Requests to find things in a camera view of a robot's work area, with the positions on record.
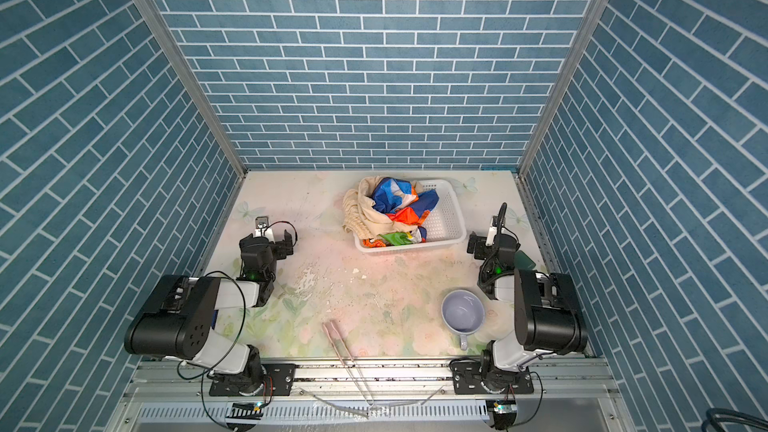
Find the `green fabric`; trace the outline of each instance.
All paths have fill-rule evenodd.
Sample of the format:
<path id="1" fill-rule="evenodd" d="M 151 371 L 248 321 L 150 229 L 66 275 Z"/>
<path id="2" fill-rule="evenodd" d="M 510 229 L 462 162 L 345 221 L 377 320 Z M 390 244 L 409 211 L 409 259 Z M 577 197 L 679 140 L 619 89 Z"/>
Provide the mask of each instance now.
<path id="1" fill-rule="evenodd" d="M 379 234 L 379 237 L 388 242 L 389 245 L 411 245 L 413 242 L 408 238 L 405 232 L 392 232 L 389 234 Z"/>

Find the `cloth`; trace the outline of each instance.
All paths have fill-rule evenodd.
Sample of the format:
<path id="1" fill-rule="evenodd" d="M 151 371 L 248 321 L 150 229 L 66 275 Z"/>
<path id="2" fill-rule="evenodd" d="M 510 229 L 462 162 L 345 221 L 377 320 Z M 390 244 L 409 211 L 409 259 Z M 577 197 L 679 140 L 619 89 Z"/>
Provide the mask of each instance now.
<path id="1" fill-rule="evenodd" d="M 418 194 L 415 191 L 410 182 L 386 177 L 373 189 L 373 208 L 393 222 L 420 226 L 437 205 L 439 197 L 434 190 Z"/>
<path id="2" fill-rule="evenodd" d="M 411 245 L 427 242 L 427 229 L 417 227 L 413 233 L 410 232 L 392 232 L 389 234 L 379 234 L 373 240 L 365 239 L 362 241 L 364 247 L 389 247 L 391 245 Z"/>
<path id="3" fill-rule="evenodd" d="M 422 225 L 438 200 L 434 190 L 425 191 L 417 181 L 365 177 L 344 195 L 344 229 L 366 247 L 426 242 Z"/>
<path id="4" fill-rule="evenodd" d="M 342 201 L 344 229 L 348 232 L 354 232 L 360 239 L 374 240 L 379 234 L 410 232 L 415 228 L 402 222 L 393 222 L 386 214 L 373 208 L 376 201 L 371 198 L 371 194 L 383 178 L 385 177 L 365 177 L 358 184 L 357 190 L 353 188 L 344 195 Z M 417 194 L 424 191 L 421 184 L 416 181 L 410 182 L 410 184 L 412 190 L 416 191 Z"/>

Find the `metal vent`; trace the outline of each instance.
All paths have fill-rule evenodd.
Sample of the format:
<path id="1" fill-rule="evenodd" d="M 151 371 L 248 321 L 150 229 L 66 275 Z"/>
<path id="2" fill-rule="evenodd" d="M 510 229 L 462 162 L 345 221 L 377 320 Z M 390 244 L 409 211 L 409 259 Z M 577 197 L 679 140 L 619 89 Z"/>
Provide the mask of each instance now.
<path id="1" fill-rule="evenodd" d="M 218 420 L 224 420 L 228 414 L 228 422 L 240 424 L 263 425 L 309 425 L 309 424 L 340 424 L 366 420 L 353 414 L 342 412 L 331 406 L 315 400 L 292 400 L 272 403 L 264 409 L 264 415 L 258 420 L 240 417 L 250 414 L 245 410 L 231 408 L 234 402 L 208 407 L 208 412 Z M 339 406 L 360 411 L 368 409 L 361 400 L 340 400 Z M 406 405 L 392 408 L 382 408 L 371 412 L 367 420 L 374 421 L 447 421 L 447 420 L 487 420 L 488 410 L 484 400 L 475 399 L 445 399 L 433 400 L 424 405 Z M 162 403 L 145 404 L 139 414 L 139 420 L 146 423 L 200 423 L 208 418 L 200 404 Z"/>

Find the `floor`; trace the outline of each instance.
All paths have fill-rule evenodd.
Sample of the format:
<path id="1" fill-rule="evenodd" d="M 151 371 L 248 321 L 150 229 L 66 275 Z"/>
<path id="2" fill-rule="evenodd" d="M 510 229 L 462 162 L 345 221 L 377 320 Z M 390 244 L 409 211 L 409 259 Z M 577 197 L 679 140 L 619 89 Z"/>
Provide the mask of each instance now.
<path id="1" fill-rule="evenodd" d="M 251 172 L 236 200 L 206 272 L 240 272 L 238 241 L 253 232 L 256 216 L 287 220 L 298 229 L 294 255 L 278 262 L 267 305 L 246 313 L 240 342 L 267 358 L 335 357 L 322 331 L 334 320 L 355 356 L 422 357 L 477 354 L 513 331 L 512 305 L 489 301 L 477 289 L 480 261 L 466 242 L 434 251 L 369 256 L 341 229 L 342 197 L 365 171 Z M 396 172 L 397 178 L 444 178 L 453 185 L 469 232 L 485 235 L 502 202 L 507 225 L 522 250 L 544 270 L 542 255 L 510 172 Z M 468 352 L 442 322 L 440 303 L 456 288 L 481 297 L 485 323 L 469 338 Z M 216 330 L 234 338 L 242 309 L 219 313 Z"/>

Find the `tile pattern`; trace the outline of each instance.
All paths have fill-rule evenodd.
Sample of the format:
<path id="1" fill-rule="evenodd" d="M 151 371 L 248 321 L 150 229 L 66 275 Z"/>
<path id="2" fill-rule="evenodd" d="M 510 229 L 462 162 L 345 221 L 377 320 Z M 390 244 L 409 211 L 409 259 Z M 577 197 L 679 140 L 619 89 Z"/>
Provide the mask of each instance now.
<path id="1" fill-rule="evenodd" d="M 0 136 L 0 430 L 100 430 L 232 168 L 130 0 L 0 0 Z"/>
<path id="2" fill-rule="evenodd" d="M 768 412 L 768 0 L 610 0 L 530 180 L 638 429 Z"/>
<path id="3" fill-rule="evenodd" d="M 517 165 L 589 0 L 156 0 L 250 168 Z"/>

